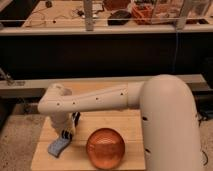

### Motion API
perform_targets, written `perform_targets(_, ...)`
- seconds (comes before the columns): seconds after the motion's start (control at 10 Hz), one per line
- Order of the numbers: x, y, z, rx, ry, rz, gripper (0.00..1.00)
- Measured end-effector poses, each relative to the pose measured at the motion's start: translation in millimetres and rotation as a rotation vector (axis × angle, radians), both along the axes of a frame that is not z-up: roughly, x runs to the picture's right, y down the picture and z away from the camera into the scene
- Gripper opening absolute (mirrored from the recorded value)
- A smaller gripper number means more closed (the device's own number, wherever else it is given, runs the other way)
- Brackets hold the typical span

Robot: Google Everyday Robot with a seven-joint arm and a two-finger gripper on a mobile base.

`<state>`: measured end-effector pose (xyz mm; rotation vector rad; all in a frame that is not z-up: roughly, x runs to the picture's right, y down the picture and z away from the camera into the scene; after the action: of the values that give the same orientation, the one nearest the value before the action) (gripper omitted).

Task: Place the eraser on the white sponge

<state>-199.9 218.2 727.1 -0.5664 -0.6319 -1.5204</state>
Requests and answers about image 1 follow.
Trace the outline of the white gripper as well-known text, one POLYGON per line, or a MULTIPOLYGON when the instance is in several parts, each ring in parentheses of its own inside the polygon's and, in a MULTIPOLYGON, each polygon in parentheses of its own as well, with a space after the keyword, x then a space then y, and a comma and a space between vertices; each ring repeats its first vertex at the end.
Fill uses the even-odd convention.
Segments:
POLYGON ((58 135, 62 136, 62 138, 72 140, 74 126, 76 127, 78 125, 80 115, 80 112, 73 113, 72 118, 69 113, 51 115, 51 126, 58 135))

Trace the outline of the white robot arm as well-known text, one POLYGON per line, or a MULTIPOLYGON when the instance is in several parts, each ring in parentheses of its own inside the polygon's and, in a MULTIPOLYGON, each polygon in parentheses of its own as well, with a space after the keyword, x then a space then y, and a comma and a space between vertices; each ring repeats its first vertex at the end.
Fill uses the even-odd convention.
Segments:
POLYGON ((146 171, 204 171, 195 100, 188 85, 174 75, 77 95, 52 84, 38 105, 59 133, 70 129, 73 112, 126 108, 141 112, 146 171))

